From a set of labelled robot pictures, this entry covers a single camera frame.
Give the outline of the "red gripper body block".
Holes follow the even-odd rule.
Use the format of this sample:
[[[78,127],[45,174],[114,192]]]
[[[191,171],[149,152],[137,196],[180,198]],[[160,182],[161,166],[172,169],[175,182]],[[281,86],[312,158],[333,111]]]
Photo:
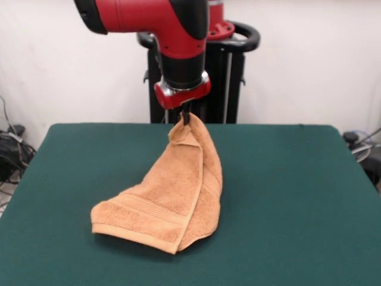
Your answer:
[[[210,79],[203,80],[195,89],[175,90],[165,85],[164,82],[158,82],[154,85],[154,91],[157,100],[165,110],[171,110],[180,107],[182,104],[198,100],[209,94],[211,89]]]

